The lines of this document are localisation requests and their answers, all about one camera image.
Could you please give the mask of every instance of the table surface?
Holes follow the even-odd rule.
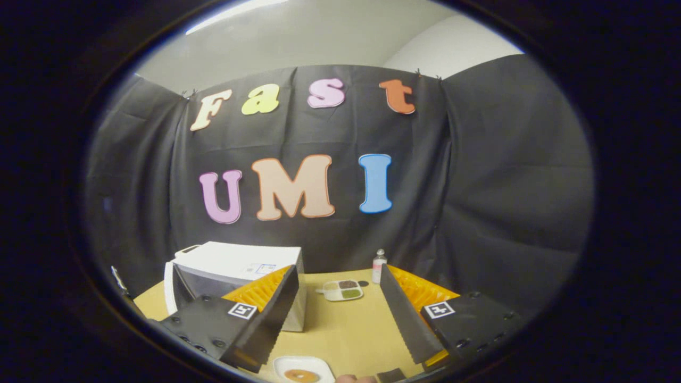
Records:
[[[362,288],[364,296],[330,302],[315,291],[324,282],[344,279],[368,281],[369,286]],[[371,269],[304,274],[303,280],[308,289],[304,331],[279,333],[268,364],[256,374],[259,378],[288,382],[278,377],[272,366],[280,356],[315,356],[327,362],[335,376],[346,373],[375,376],[395,368],[400,368],[407,377],[423,372],[422,366],[411,359],[381,287],[371,281]],[[163,320],[169,315],[163,282],[134,301],[147,318]]]

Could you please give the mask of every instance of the finger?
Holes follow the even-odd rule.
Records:
[[[357,379],[356,383],[377,383],[376,378],[373,376],[362,376],[361,378]]]
[[[357,382],[357,377],[354,375],[341,375],[336,378],[336,383],[355,383]]]

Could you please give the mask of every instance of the white box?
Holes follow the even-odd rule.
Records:
[[[271,247],[206,242],[175,254],[165,266],[165,303],[168,313],[177,311],[176,286],[196,298],[202,294],[224,296],[251,281],[294,264],[298,269],[298,293],[282,331],[303,331],[307,293],[300,247]]]

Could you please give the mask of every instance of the black curtain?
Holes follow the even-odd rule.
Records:
[[[311,108],[310,84],[338,78],[345,101]],[[413,114],[391,110],[379,83],[412,88]],[[251,90],[277,84],[277,109],[243,115]],[[227,89],[204,129],[190,131],[201,99]],[[553,82],[524,55],[445,80],[378,67],[274,70],[185,99],[142,78],[123,87],[96,132],[87,170],[93,253],[137,295],[163,279],[175,251],[222,241],[301,246],[307,273],[365,269],[378,248],[391,264],[455,290],[476,289],[531,312],[574,264],[591,212],[584,133]],[[392,208],[365,214],[369,153],[391,157]],[[329,217],[256,218],[254,161],[278,159],[291,178],[309,155],[329,155]],[[206,212],[199,176],[240,170],[241,216]],[[217,201],[229,209],[225,182]]]

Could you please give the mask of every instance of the foam letter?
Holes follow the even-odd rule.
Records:
[[[215,115],[220,111],[220,106],[222,106],[222,101],[228,100],[232,96],[232,90],[228,89],[224,92],[215,93],[214,95],[209,95],[201,99],[201,109],[199,109],[199,115],[196,116],[196,121],[191,124],[189,130],[199,130],[203,129],[210,124],[208,117],[215,117]]]
[[[300,211],[303,217],[328,217],[336,209],[329,202],[326,185],[326,170],[331,164],[328,155],[309,155],[302,160],[296,179],[291,181],[281,162],[274,158],[253,162],[252,169],[260,178],[260,202],[262,208],[255,215],[261,221],[281,218],[281,210],[274,205],[274,197],[289,217],[296,215],[303,194],[305,206]]]
[[[276,100],[278,95],[277,84],[265,84],[255,88],[249,93],[249,99],[241,107],[241,113],[249,115],[272,112],[279,105],[279,101]]]
[[[215,195],[215,183],[217,174],[205,173],[199,177],[199,182],[204,190],[204,204],[208,216],[219,224],[233,224],[241,216],[241,200],[239,199],[239,180],[241,179],[240,170],[230,170],[222,174],[222,179],[227,182],[227,192],[229,193],[229,210],[224,211],[217,206]]]
[[[387,154],[365,154],[360,157],[364,168],[366,197],[360,205],[364,213],[380,213],[392,207],[387,199],[387,167],[392,160]]]
[[[397,113],[411,114],[414,113],[416,107],[413,104],[407,104],[405,94],[411,94],[411,88],[402,85],[400,80],[389,80],[379,84],[379,87],[385,89],[385,96],[387,98],[387,105],[390,109]]]
[[[307,98],[307,104],[313,108],[331,108],[341,105],[345,100],[345,94],[340,89],[343,82],[337,78],[324,78],[310,84],[311,96]]]

